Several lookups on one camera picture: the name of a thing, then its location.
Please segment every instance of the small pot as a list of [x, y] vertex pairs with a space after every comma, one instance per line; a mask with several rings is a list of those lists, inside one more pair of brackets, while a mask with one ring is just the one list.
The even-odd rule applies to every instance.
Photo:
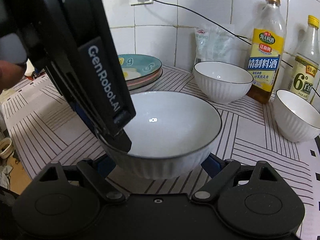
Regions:
[[8, 158], [13, 152], [13, 145], [12, 145], [12, 141], [10, 138], [4, 138], [0, 142], [0, 149], [2, 149], [6, 145], [8, 145], [6, 147], [6, 149], [0, 153], [0, 158], [2, 158], [2, 159]]

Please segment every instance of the blue gripper part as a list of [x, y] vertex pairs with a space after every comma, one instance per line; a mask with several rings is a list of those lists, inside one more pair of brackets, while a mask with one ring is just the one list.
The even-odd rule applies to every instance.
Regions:
[[201, 164], [202, 168], [211, 178], [216, 176], [223, 168], [216, 159], [217, 157], [210, 153], [208, 158], [206, 158], [206, 160]]

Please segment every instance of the yellow label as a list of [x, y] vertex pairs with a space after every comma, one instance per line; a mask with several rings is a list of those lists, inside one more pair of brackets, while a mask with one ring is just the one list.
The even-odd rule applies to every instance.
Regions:
[[271, 92], [283, 51], [284, 39], [275, 33], [254, 29], [248, 72], [253, 85]]
[[119, 63], [120, 63], [120, 66], [123, 65], [123, 63], [124, 63], [124, 58], [123, 58], [123, 57], [120, 57], [120, 58], [119, 58]]
[[299, 56], [296, 56], [294, 63], [288, 90], [307, 100], [318, 68]]

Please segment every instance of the white tablecloth with black lines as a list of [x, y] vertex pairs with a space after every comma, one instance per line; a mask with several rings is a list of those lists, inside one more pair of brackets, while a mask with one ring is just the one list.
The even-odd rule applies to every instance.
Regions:
[[[168, 66], [163, 66], [163, 71], [159, 80], [132, 92], [181, 91], [209, 101], [196, 85], [192, 73]], [[33, 82], [22, 81], [15, 88], [17, 92], [2, 109], [9, 134], [31, 178], [50, 161], [72, 165], [83, 158], [96, 159], [104, 154], [95, 136], [47, 75]], [[268, 161], [305, 204], [306, 216], [298, 236], [303, 240], [316, 240], [320, 235], [320, 181], [316, 180], [316, 172], [320, 173], [319, 150], [315, 140], [292, 143], [279, 134], [272, 101], [273, 98], [261, 105], [247, 96], [228, 105], [209, 101], [223, 120], [212, 153], [221, 159], [233, 158], [247, 165], [255, 165], [258, 160]], [[189, 195], [209, 179], [201, 166], [178, 178], [165, 180], [137, 178], [116, 167], [107, 178], [126, 194], [183, 192]]]

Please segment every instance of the plastic bag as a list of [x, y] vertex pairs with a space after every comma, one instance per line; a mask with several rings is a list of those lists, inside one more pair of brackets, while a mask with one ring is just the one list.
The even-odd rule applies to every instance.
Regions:
[[[234, 31], [234, 25], [232, 24], [223, 25], [223, 27], [231, 32]], [[195, 28], [195, 34], [195, 64], [201, 61], [231, 62], [234, 35], [216, 25], [202, 25], [201, 28]]]

